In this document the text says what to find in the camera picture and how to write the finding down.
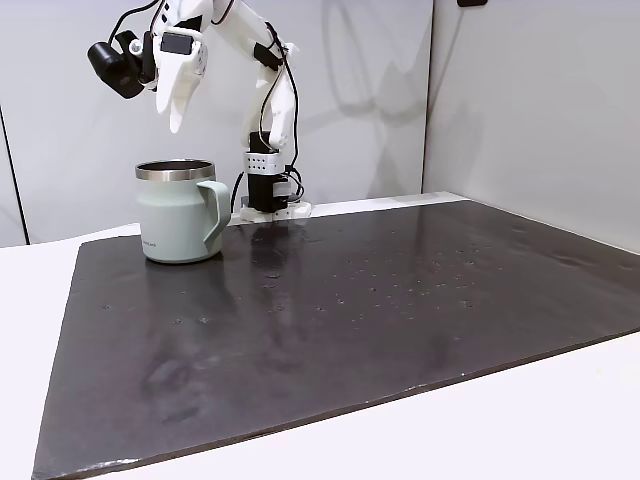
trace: dark gray mat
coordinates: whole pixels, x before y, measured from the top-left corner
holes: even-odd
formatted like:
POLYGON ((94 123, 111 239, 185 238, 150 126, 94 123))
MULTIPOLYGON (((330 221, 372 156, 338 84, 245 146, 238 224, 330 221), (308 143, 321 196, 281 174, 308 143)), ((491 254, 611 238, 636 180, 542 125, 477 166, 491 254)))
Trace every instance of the dark gray mat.
POLYGON ((223 255, 182 267, 139 242, 80 249, 35 479, 216 448, 640 327, 639 257, 468 201, 230 227, 223 255))

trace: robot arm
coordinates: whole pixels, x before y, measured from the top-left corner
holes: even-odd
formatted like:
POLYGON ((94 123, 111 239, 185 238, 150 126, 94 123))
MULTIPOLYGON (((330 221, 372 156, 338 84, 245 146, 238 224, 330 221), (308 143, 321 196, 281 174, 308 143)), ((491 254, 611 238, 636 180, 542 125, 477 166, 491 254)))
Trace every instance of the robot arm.
POLYGON ((296 157, 286 165, 280 154, 292 131, 295 137, 298 108, 291 73, 292 59, 298 53, 295 45, 283 43, 271 24, 242 0, 154 0, 125 13, 109 42, 97 43, 89 49, 89 60, 98 76, 125 98, 135 97, 145 88, 155 91, 158 113, 169 110, 170 128, 175 133, 207 72, 204 32, 210 26, 238 53, 259 63, 255 95, 242 130, 242 145, 249 191, 246 210, 251 211, 250 215, 257 212, 255 218, 263 214, 268 218, 287 208, 290 201, 299 201, 304 193, 300 175, 293 166, 296 157), (117 34, 127 15, 152 7, 157 8, 156 14, 143 40, 130 31, 117 34), (120 44, 122 53, 111 47, 113 39, 120 44), (269 131, 263 125, 268 115, 269 131), (297 183, 295 196, 291 195, 289 179, 297 183))
POLYGON ((214 26, 242 56, 260 63, 242 144, 249 148, 251 132, 262 131, 263 118, 270 113, 268 143, 273 150, 282 149, 293 127, 295 109, 291 79, 284 71, 282 57, 286 55, 291 65, 298 50, 293 44, 283 44, 281 51, 267 22, 242 0, 162 0, 144 41, 124 32, 115 36, 123 54, 101 42, 89 50, 89 58, 96 73, 125 98, 136 96, 142 87, 156 90, 158 113, 170 111, 170 128, 176 133, 207 71, 208 49, 203 34, 209 26, 214 26), (131 85, 134 82, 130 77, 139 85, 131 85))

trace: light green mug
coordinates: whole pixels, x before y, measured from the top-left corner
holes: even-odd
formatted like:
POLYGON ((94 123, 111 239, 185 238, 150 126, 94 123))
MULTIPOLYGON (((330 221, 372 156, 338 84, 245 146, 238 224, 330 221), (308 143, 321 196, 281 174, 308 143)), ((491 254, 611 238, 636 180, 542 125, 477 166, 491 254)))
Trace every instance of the light green mug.
POLYGON ((213 163, 170 160, 136 167, 142 250, 161 263, 205 260, 222 248, 231 196, 213 163))

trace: black cable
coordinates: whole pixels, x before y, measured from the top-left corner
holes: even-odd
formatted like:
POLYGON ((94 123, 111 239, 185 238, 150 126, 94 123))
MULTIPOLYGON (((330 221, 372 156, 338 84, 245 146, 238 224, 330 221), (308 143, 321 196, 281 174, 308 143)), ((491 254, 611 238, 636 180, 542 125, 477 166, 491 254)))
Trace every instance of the black cable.
POLYGON ((260 137, 260 141, 262 142, 262 144, 267 147, 270 151, 273 150, 273 147, 271 147, 270 144, 268 144, 267 142, 264 141, 264 129, 262 128, 262 122, 264 120, 264 111, 267 108, 267 102, 269 101, 269 98, 271 97, 271 94, 273 93, 273 91, 276 88, 276 85, 278 84, 278 80, 280 80, 280 75, 282 75, 282 70, 280 70, 278 72, 278 75, 276 76, 276 79, 274 80, 273 84, 271 85, 271 88, 269 89, 269 91, 267 92, 267 95, 264 97, 264 101, 262 102, 262 108, 260 108, 260 124, 258 125, 258 130, 260 132, 260 135, 258 135, 258 137, 260 137))
POLYGON ((271 33, 271 36, 273 37, 273 41, 276 43, 276 45, 278 46, 278 49, 280 50, 280 53, 282 55, 282 63, 284 64, 285 69, 287 70, 287 74, 289 75, 289 79, 291 80, 291 88, 293 89, 293 96, 295 98, 295 113, 293 116, 293 144, 294 144, 294 155, 293 155, 293 160, 291 161, 291 167, 293 167, 296 164, 296 161, 298 160, 298 153, 299 153, 299 149, 298 149, 298 114, 299 114, 299 103, 300 103, 300 97, 298 96, 298 87, 296 86, 296 81, 293 78, 293 73, 291 73, 291 67, 289 66, 289 61, 287 60, 287 49, 284 45, 282 45, 282 42, 280 42, 280 38, 278 37, 278 32, 276 32, 276 29, 273 28, 273 25, 271 25, 269 22, 265 22, 265 24, 267 25, 267 28, 269 29, 269 32, 271 33))
POLYGON ((220 25, 222 22, 224 22, 229 16, 229 12, 231 12, 231 8, 233 7, 234 3, 236 3, 236 0, 229 0, 229 5, 227 5, 227 9, 222 14, 222 17, 220 17, 220 20, 218 20, 217 22, 211 20, 211 25, 220 25))
POLYGON ((233 194, 231 194, 231 211, 233 211, 233 206, 236 203, 236 195, 238 194, 238 187, 240 186, 240 180, 242 180, 243 175, 244 172, 241 172, 240 175, 238 175, 236 184, 233 186, 233 194))
POLYGON ((4 115, 2 114, 2 107, 0 107, 0 126, 2 127, 2 133, 4 134, 4 143, 7 147, 7 157, 9 157, 9 167, 11 168, 11 178, 13 179, 13 188, 16 191, 16 200, 18 202, 18 211, 20 212, 20 221, 22 222, 22 233, 24 234, 24 240, 27 245, 31 245, 29 239, 29 231, 27 230, 27 219, 24 216, 24 209, 22 208, 22 200, 20 199, 20 192, 18 191, 18 179, 16 178, 16 170, 13 167, 13 158, 11 157, 11 149, 9 148, 9 137, 7 137, 7 126, 4 124, 4 115))
POLYGON ((156 5, 159 1, 160 0, 153 0, 153 2, 145 5, 144 7, 134 8, 133 10, 129 10, 128 12, 123 13, 122 16, 118 19, 118 23, 116 23, 116 26, 113 27, 113 31, 111 32, 111 35, 109 35, 109 45, 113 43, 113 39, 118 33, 118 30, 120 29, 120 26, 122 25, 122 22, 124 22, 125 18, 127 18, 129 15, 133 15, 134 13, 140 13, 140 12, 144 12, 145 10, 149 10, 151 7, 156 5))
POLYGON ((304 196, 304 186, 302 185, 301 181, 299 181, 297 178, 295 178, 290 173, 287 173, 286 175, 287 175, 287 177, 289 177, 291 180, 293 180, 294 182, 296 182, 298 184, 298 191, 297 191, 296 195, 293 198, 289 197, 289 202, 297 202, 298 200, 300 200, 304 196))
POLYGON ((149 24, 149 31, 151 32, 151 34, 153 34, 153 27, 156 24, 156 20, 158 20, 160 12, 162 11, 162 7, 165 3, 167 2, 165 0, 162 0, 160 5, 158 5, 158 8, 156 9, 156 13, 153 14, 153 18, 151 19, 151 23, 149 24))

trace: white table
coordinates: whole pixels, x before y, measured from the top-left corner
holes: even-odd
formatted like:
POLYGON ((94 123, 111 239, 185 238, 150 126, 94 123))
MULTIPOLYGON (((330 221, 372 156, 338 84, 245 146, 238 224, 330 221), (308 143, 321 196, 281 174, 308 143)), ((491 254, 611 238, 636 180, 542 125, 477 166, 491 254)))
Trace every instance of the white table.
MULTIPOLYGON (((345 202, 318 206, 314 216, 458 200, 442 193, 345 202)), ((80 244, 138 233, 128 225, 0 249, 3 479, 31 475, 80 244)), ((637 479, 639 436, 637 334, 106 479, 637 479)))

